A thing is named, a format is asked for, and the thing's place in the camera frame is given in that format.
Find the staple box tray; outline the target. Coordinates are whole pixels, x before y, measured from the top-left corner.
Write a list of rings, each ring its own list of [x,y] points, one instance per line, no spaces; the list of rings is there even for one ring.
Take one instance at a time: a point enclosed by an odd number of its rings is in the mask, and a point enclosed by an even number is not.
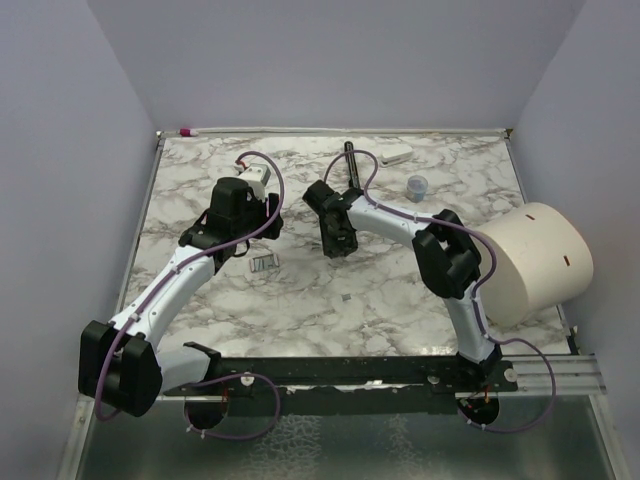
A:
[[[251,258],[249,260],[249,266],[252,273],[259,273],[278,269],[280,264],[277,255],[270,253]]]

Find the white stapler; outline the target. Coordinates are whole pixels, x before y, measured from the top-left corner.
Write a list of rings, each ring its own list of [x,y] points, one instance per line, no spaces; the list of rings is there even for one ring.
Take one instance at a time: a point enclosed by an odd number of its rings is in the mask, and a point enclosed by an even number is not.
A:
[[[411,146],[392,145],[381,150],[378,160],[382,167],[389,167],[411,160],[413,155]]]

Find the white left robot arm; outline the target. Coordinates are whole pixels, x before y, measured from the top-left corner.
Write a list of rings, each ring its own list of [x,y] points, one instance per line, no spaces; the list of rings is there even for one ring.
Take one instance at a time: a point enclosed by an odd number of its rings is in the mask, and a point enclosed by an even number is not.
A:
[[[78,390],[140,417],[157,396],[184,384],[206,395],[220,385],[216,352],[189,344],[161,354],[165,331],[196,291],[251,238],[278,238],[283,225],[277,193],[268,193],[266,166],[219,179],[210,206],[187,228],[154,281],[107,322],[81,334]]]

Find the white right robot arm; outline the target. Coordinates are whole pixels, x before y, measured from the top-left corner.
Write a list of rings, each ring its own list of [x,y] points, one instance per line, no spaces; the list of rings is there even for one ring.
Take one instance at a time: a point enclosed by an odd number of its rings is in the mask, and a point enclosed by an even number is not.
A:
[[[319,180],[303,195],[319,218],[323,253],[346,257],[358,249],[357,234],[369,232],[413,251],[421,279],[441,298],[457,337],[459,378],[469,390],[481,391],[496,376],[501,348],[489,338],[479,298],[481,254],[451,210],[417,214],[368,198],[360,189],[340,194]]]

